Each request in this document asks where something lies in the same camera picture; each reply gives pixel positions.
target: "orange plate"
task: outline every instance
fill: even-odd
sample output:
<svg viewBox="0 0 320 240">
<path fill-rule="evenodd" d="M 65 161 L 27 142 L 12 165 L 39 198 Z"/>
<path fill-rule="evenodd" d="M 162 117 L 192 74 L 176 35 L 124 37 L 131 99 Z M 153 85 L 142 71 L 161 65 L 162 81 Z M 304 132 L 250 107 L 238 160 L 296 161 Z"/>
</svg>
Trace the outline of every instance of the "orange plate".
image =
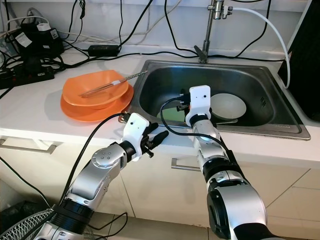
<svg viewBox="0 0 320 240">
<path fill-rule="evenodd" d="M 120 113 L 131 102 L 134 96 L 134 88 L 129 85 L 128 91 L 115 100 L 109 107 L 95 110 L 86 106 L 73 106 L 61 96 L 60 106 L 68 117 L 80 122 L 100 122 L 113 114 Z"/>
<path fill-rule="evenodd" d="M 111 103 L 125 94 L 129 86 L 127 81 L 102 90 L 101 92 L 87 98 L 79 95 L 122 78 L 123 77 L 114 70 L 99 71 L 72 77 L 65 82 L 62 90 L 62 96 L 67 103 L 74 106 L 96 106 L 96 109 L 104 108 L 107 106 L 97 106 Z"/>
</svg>

